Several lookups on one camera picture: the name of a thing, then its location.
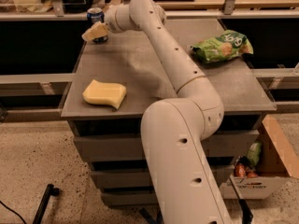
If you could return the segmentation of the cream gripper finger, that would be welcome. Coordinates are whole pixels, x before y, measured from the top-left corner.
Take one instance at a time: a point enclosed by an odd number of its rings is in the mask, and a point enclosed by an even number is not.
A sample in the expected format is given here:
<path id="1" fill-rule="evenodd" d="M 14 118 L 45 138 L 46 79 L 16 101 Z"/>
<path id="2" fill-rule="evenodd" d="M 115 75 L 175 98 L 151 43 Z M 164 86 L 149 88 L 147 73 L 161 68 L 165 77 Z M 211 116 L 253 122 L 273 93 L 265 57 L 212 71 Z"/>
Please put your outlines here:
<path id="1" fill-rule="evenodd" d="M 107 41 L 108 30 L 104 23 L 96 22 L 81 37 L 85 41 L 105 42 Z"/>

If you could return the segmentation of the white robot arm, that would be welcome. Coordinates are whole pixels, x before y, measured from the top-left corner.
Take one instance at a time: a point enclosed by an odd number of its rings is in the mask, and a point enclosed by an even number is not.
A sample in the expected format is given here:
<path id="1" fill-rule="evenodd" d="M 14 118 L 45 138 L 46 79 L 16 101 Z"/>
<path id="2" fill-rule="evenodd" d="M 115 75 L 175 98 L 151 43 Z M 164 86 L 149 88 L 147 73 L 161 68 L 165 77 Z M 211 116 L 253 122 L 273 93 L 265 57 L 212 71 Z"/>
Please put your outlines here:
<path id="1" fill-rule="evenodd" d="M 152 0 L 110 7 L 82 38 L 140 30 L 146 34 L 177 96 L 150 105 L 141 140 L 164 224 L 231 224 L 201 142 L 223 121 L 223 102 L 198 65 L 164 27 Z"/>

